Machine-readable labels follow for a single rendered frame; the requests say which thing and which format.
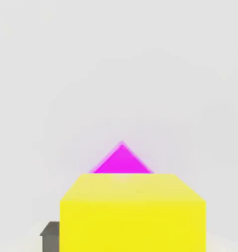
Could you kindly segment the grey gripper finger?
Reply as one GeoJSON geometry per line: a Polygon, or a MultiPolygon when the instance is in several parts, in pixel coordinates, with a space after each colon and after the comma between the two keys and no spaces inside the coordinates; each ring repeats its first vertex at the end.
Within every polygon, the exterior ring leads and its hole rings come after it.
{"type": "Polygon", "coordinates": [[[24,238],[22,252],[59,252],[60,222],[37,223],[24,238]]]}

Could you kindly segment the small yellow cube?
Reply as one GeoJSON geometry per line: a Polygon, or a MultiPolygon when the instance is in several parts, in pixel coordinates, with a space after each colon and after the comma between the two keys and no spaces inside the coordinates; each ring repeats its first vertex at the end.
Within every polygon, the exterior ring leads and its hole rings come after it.
{"type": "Polygon", "coordinates": [[[59,252],[206,252],[206,202],[173,174],[82,174],[60,201],[59,252]]]}

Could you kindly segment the small magenta cube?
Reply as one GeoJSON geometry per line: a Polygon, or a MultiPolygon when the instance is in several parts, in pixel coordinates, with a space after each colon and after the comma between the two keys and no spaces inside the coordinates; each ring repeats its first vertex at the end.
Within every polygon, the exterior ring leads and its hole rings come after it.
{"type": "Polygon", "coordinates": [[[153,173],[136,154],[120,141],[89,173],[134,174],[153,173]]]}

